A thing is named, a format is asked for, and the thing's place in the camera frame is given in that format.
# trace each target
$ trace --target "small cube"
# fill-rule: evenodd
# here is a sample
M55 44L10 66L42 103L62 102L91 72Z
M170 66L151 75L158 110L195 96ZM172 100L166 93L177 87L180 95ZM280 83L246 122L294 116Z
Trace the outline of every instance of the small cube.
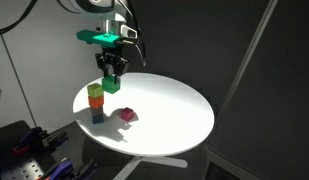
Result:
M90 107L94 109L98 109L104 105L104 96L93 98L91 96L88 97L88 104Z
M121 118L125 121L130 121L134 117L134 110L126 107L121 111Z
M91 96L93 98L98 98L103 96L104 91L102 89L102 85L98 83L90 84L87 86L87 92L88 96Z
M117 77L117 82L115 83L115 76L110 75L110 76L104 77L102 79L102 87L104 91L114 94L116 91L120 90L121 88L121 79Z
M100 108L97 108L97 109L94 109L94 108L90 107L90 110L91 110L92 116L96 116L96 115L104 113L103 106L100 107Z
M102 122L104 122L103 114L93 116L93 124L99 124L99 123L102 123Z

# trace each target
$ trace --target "orange block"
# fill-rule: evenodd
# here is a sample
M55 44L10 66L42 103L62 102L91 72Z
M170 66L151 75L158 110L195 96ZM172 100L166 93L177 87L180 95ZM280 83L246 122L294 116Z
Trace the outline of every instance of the orange block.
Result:
M88 96L88 104L94 109L102 107L104 104L104 95L98 98L92 98L91 96Z

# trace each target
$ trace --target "table leg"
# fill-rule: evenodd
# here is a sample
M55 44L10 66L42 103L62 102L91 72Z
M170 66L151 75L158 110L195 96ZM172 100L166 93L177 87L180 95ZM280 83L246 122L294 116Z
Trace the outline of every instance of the table leg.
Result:
M170 157L145 157L142 161L181 168L187 167L187 162L185 160Z
M125 180L144 157L135 156L113 180Z
M168 165L168 166L175 166L175 167L180 167L180 168L187 167L187 162L182 159L175 159L175 158L170 158L170 157L135 156L113 180L125 180L141 161L155 163L155 164L163 164L163 165Z

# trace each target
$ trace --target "table top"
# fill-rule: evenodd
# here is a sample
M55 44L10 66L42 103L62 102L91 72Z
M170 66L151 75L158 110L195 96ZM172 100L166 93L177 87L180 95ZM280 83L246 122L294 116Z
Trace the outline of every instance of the table top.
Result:
M93 83L102 84L102 79L89 84ZM135 112L129 122L120 118L125 107ZM103 108L105 121L93 124L87 85L73 103L76 121L89 137L112 150L135 156L185 152L203 142L214 125L213 110L199 92L154 74L124 74L119 91L104 92Z

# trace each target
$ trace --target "gray floor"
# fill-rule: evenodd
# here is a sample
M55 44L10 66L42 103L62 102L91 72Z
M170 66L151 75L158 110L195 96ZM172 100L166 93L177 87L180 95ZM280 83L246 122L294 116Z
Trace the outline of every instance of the gray floor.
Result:
M133 158L133 156L109 150L87 137L74 122L61 128L52 135L66 132L70 141L61 146L53 157L61 160L68 157L74 168L82 168L91 158L97 162L99 168L91 180L112 180ZM127 180L203 180L207 171L207 153L200 145L188 152L175 155L184 159L188 167L176 168L165 165L141 162Z

